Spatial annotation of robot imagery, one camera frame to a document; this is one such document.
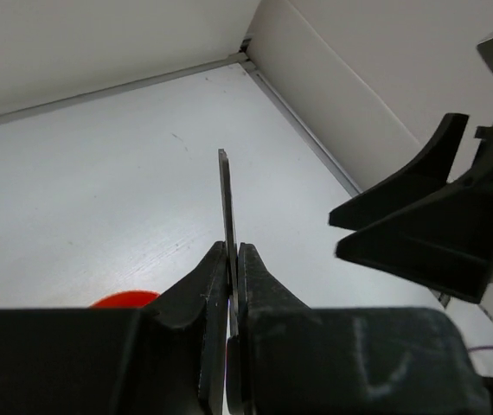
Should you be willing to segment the black handled scissors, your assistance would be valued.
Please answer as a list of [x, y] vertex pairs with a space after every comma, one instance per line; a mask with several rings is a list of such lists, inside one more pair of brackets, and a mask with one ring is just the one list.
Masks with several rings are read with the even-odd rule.
[[231, 175], [227, 153], [218, 149], [218, 162], [221, 184], [221, 203], [227, 250], [227, 273], [229, 288], [229, 338], [226, 354], [226, 396], [230, 414], [243, 414], [240, 374], [240, 337], [238, 324], [238, 277], [237, 277], [237, 244], [234, 234], [233, 197]]

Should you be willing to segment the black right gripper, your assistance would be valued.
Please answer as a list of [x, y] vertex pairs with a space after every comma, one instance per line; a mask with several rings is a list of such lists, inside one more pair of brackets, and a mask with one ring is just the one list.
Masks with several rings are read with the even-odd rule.
[[493, 125], [477, 128], [473, 179], [446, 185], [468, 120], [445, 114], [407, 165], [330, 212], [331, 226], [360, 229], [337, 243], [338, 258], [482, 300], [493, 284]]

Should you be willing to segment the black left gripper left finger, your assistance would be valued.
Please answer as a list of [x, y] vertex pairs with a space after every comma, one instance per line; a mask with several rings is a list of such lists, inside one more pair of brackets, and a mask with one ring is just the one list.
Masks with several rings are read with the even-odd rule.
[[142, 308], [0, 310], [0, 414], [219, 414], [227, 252]]

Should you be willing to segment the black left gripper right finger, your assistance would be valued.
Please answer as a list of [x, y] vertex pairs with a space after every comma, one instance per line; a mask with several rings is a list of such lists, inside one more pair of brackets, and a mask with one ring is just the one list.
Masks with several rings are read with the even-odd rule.
[[311, 308], [238, 253], [239, 414], [493, 414], [455, 324], [420, 307]]

